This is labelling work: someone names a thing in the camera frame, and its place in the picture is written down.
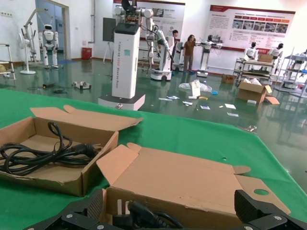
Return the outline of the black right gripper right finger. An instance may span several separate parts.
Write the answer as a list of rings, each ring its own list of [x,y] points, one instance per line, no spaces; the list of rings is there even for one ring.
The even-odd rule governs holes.
[[[235,191],[235,211],[242,225],[236,230],[307,230],[307,224],[297,220],[272,203],[251,198],[245,191]]]

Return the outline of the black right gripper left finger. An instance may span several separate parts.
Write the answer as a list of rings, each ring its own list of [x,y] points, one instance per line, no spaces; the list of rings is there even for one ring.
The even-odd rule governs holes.
[[[58,214],[25,227],[26,230],[111,230],[101,222],[104,190],[96,189],[89,197],[70,202]]]

